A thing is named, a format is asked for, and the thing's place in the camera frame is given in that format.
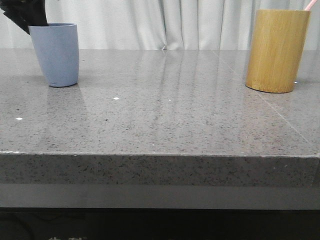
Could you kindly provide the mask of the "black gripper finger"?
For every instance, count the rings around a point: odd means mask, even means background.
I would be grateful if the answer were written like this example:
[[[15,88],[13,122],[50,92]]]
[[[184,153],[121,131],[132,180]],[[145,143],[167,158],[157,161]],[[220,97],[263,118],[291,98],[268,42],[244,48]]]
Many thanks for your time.
[[[1,0],[3,14],[28,35],[29,26],[48,27],[45,0]]]

